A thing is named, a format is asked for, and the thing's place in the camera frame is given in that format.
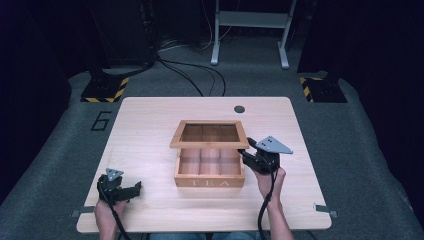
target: human arm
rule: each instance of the human arm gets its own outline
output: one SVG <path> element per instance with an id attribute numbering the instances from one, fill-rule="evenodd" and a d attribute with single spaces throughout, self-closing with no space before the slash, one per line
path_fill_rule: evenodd
<path id="1" fill-rule="evenodd" d="M 259 174 L 253 171 L 258 180 L 259 191 L 263 198 L 266 198 L 271 189 L 271 177 L 269 174 Z M 294 239 L 293 234 L 289 228 L 286 217 L 283 212 L 283 205 L 281 204 L 281 188 L 283 187 L 286 171 L 282 168 L 278 169 L 275 177 L 274 190 L 270 201 L 268 202 L 267 212 L 271 226 L 271 239 L 272 240 L 291 240 Z"/>
<path id="2" fill-rule="evenodd" d="M 120 201 L 113 206 L 115 211 L 118 213 L 119 218 L 122 219 L 125 205 L 127 201 Z M 112 211 L 109 205 L 100 200 L 97 202 L 94 208 L 94 215 L 96 216 L 96 224 L 99 228 L 100 240 L 113 240 L 115 238 L 116 230 L 118 225 L 116 224 L 115 218 L 113 217 Z"/>

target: white metal stand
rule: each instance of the white metal stand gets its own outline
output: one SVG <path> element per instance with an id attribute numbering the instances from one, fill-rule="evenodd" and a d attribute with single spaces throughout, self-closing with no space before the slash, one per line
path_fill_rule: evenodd
<path id="1" fill-rule="evenodd" d="M 219 0 L 216 0 L 215 11 L 215 43 L 212 51 L 212 65 L 218 64 L 219 56 L 219 27 L 220 26 L 238 26 L 238 27 L 262 27 L 262 28 L 282 28 L 284 29 L 281 41 L 278 42 L 281 66 L 283 69 L 289 68 L 289 62 L 286 54 L 287 35 L 293 18 L 294 8 L 297 0 L 292 0 L 290 11 L 288 13 L 256 13 L 256 12 L 231 12 L 220 11 Z"/>

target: person's left hand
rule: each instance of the person's left hand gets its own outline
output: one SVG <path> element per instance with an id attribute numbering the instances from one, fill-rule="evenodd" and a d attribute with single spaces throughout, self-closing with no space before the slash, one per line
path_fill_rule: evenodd
<path id="1" fill-rule="evenodd" d="M 127 201 L 121 201 L 113 206 L 120 219 L 122 219 L 126 204 Z M 118 225 L 113 217 L 112 210 L 105 201 L 99 199 L 94 208 L 94 215 L 96 216 L 96 224 L 99 228 L 100 239 L 114 239 Z"/>

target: table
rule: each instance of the table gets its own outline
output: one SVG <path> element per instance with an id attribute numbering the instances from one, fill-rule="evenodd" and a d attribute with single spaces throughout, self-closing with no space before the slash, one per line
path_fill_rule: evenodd
<path id="1" fill-rule="evenodd" d="M 235 106 L 245 108 L 236 113 Z M 326 205 L 293 107 L 285 97 L 131 97 L 125 98 L 112 128 L 85 206 L 98 199 L 96 183 L 106 168 L 124 171 L 122 187 L 142 181 L 140 197 L 127 204 L 128 232 L 220 232 L 257 230 L 262 196 L 254 174 L 245 168 L 243 188 L 177 188 L 177 150 L 169 144 L 180 120 L 240 120 L 248 137 L 271 135 L 293 150 L 281 154 L 287 171 L 282 189 L 284 212 L 292 230 L 326 229 Z M 263 228 L 269 229 L 268 216 Z M 98 232 L 93 213 L 77 223 L 82 233 Z"/>
<path id="2" fill-rule="evenodd" d="M 289 12 L 287 13 L 262 13 L 262 12 L 239 12 L 221 11 L 219 0 L 215 2 L 215 41 L 212 51 L 211 64 L 218 64 L 219 47 L 221 37 L 219 35 L 220 26 L 237 27 L 261 27 L 261 28 L 281 28 L 284 29 L 281 41 L 278 42 L 278 52 L 280 54 L 281 67 L 289 68 L 289 61 L 286 53 L 286 41 L 293 18 L 297 0 L 291 0 Z"/>

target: wooden box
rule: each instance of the wooden box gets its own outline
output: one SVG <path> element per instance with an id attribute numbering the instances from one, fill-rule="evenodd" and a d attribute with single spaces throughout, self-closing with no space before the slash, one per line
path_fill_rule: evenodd
<path id="1" fill-rule="evenodd" d="M 240 121 L 182 120 L 170 147 L 179 149 L 177 187 L 243 187 L 244 164 L 237 149 L 249 143 Z"/>

